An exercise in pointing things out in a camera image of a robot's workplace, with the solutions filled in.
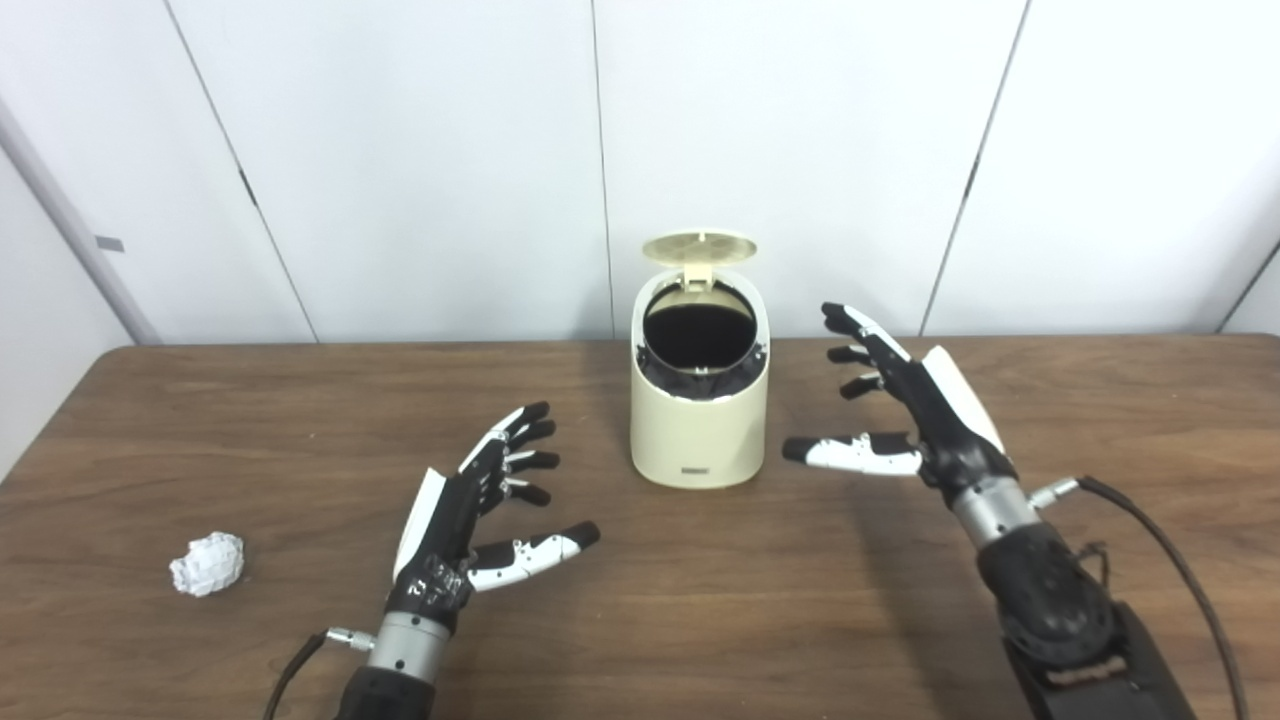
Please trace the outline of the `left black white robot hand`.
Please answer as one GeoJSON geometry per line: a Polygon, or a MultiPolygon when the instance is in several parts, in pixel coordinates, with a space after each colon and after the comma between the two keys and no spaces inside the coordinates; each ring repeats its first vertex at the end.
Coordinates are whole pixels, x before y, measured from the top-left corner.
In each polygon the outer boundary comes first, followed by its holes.
{"type": "Polygon", "coordinates": [[[548,402],[525,405],[483,434],[452,474],[428,471],[401,537],[385,612],[407,612],[454,632],[474,594],[525,582],[600,541],[598,525],[581,521],[527,539],[474,543],[480,519],[502,503],[550,503],[549,492],[516,475],[559,465],[558,454],[526,447],[554,433],[548,402]]]}

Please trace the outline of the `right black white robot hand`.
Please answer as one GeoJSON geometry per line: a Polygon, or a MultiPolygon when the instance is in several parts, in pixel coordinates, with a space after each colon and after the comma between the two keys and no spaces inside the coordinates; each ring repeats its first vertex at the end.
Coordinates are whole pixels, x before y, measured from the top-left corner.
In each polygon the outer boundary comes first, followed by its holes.
{"type": "Polygon", "coordinates": [[[828,350],[828,360],[869,369],[841,386],[841,397],[886,393],[906,409],[915,430],[790,437],[782,446],[785,459],[864,475],[920,477],[948,503],[983,480],[1016,478],[986,406],[945,347],[914,357],[865,313],[836,302],[820,310],[826,328],[849,338],[828,350]]]}

